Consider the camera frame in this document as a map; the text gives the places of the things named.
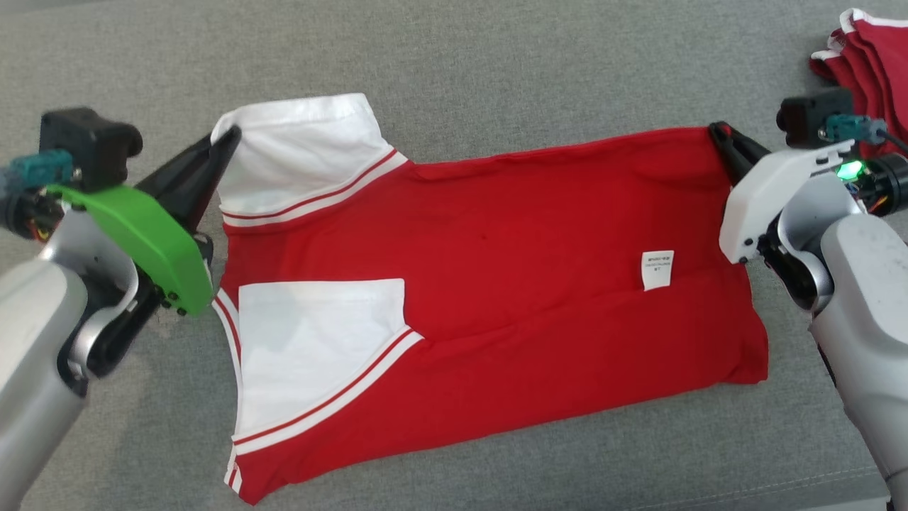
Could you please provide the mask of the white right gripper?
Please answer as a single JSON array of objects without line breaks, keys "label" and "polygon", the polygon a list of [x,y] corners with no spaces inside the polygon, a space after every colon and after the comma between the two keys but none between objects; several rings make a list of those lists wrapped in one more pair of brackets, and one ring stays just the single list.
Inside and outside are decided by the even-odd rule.
[{"label": "white right gripper", "polygon": [[856,213],[856,201],[837,174],[853,140],[770,154],[724,121],[710,123],[708,133],[733,185],[718,237],[722,253],[733,264],[756,256],[758,239],[775,218],[780,219],[785,247],[797,249],[798,243]]}]

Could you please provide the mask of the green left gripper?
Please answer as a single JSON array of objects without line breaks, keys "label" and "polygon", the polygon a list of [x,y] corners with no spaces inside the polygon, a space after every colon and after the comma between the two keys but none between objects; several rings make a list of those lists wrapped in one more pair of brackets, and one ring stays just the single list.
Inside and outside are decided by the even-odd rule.
[{"label": "green left gripper", "polygon": [[[213,298],[213,284],[190,233],[198,229],[240,140],[239,126],[231,126],[215,141],[204,136],[135,188],[116,185],[84,193],[53,184],[48,191],[72,207],[84,207],[101,232],[162,288],[175,307],[197,316]],[[163,207],[173,208],[180,224]]]}]

